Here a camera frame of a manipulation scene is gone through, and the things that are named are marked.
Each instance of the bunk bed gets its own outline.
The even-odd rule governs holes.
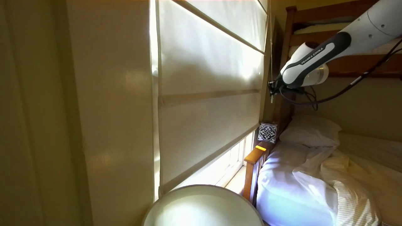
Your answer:
[[[340,31],[343,27],[347,26],[348,23],[357,19],[376,2],[376,0],[357,0],[307,10],[297,10],[295,6],[287,7],[287,20],[283,36],[280,63],[281,67],[286,63],[297,46],[306,41],[321,43],[327,40],[329,37]],[[384,54],[386,54],[395,45],[399,38],[373,51],[345,56],[330,61],[328,63],[328,67],[330,69],[329,76],[340,78],[358,77],[371,65],[375,64],[379,59],[381,59]],[[402,62],[402,55],[395,54],[373,74],[371,74],[370,77],[401,78],[402,64],[400,62]],[[245,158],[246,181],[243,196],[254,206],[256,206],[257,209],[258,205],[259,208],[261,208],[261,205],[263,205],[258,203],[257,197],[261,199],[261,196],[264,195],[263,192],[266,192],[266,190],[262,189],[260,189],[260,192],[258,192],[258,183],[262,181],[262,179],[259,180],[261,171],[264,171],[264,168],[267,168],[270,158],[280,159],[284,151],[291,149],[286,147],[283,141],[279,141],[279,135],[292,121],[293,113],[293,105],[290,105],[280,96],[275,97],[273,122],[278,125],[277,142],[276,144],[256,142],[256,148]],[[398,216],[402,211],[402,162],[400,162],[402,160],[402,143],[361,137],[342,132],[339,133],[339,140],[340,146],[338,149],[341,152],[347,152],[347,155],[350,156],[351,159],[369,166],[369,168],[374,171],[371,173],[375,174],[375,172],[378,172],[377,176],[383,176],[388,179],[391,178],[394,181],[393,184],[387,186],[393,187],[394,190],[392,192],[397,190],[397,193],[385,195],[385,192],[375,193],[371,188],[368,188],[368,190],[370,190],[371,193],[374,193],[373,195],[378,202],[382,215],[381,224],[402,226],[402,216]],[[370,147],[375,147],[375,151],[368,151]],[[386,182],[381,181],[380,178],[377,183],[381,184]],[[364,186],[371,187],[370,181],[367,181]],[[263,216],[263,220],[265,220],[264,218],[269,218],[270,213],[272,213],[273,218],[275,218],[275,216],[277,218],[284,218],[284,221],[278,222],[278,225],[286,225],[287,222],[291,222],[289,219],[297,219],[298,216],[306,215],[310,215],[310,218],[315,218],[317,222],[330,221],[331,216],[328,215],[329,213],[321,213],[319,208],[309,209],[308,206],[301,205],[300,202],[297,201],[295,202],[298,203],[297,205],[292,205],[292,199],[289,197],[285,200],[281,200],[275,199],[275,195],[272,193],[269,195],[270,198],[266,200],[276,202],[276,204],[267,205],[269,206],[269,209],[260,212]],[[312,221],[306,221],[305,223],[310,225],[313,224]]]

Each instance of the franka emika robot arm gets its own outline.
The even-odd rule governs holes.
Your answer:
[[[320,84],[327,79],[329,69],[325,64],[326,62],[345,55],[375,49],[401,34],[402,0],[380,0],[358,19],[322,44],[303,43],[281,69],[280,75],[268,83],[270,95],[273,96],[278,93],[283,95],[285,92],[305,95],[306,92],[300,87]],[[314,97],[315,101],[310,100],[307,103],[297,103],[286,96],[283,97],[296,105],[316,105],[331,100],[348,91],[393,54],[402,50],[402,48],[395,50],[401,41],[376,65],[331,97],[320,101]]]

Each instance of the window sill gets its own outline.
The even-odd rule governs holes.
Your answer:
[[[242,166],[240,170],[234,175],[234,177],[226,185],[226,189],[231,190],[237,194],[241,194],[244,189],[244,181],[246,180],[246,167]]]

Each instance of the tissue box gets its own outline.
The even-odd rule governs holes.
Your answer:
[[[275,143],[277,128],[277,125],[273,123],[261,123],[258,131],[258,140]]]

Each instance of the pillow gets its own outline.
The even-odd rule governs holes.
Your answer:
[[[308,147],[334,147],[339,145],[342,128],[325,118],[295,115],[279,139]]]

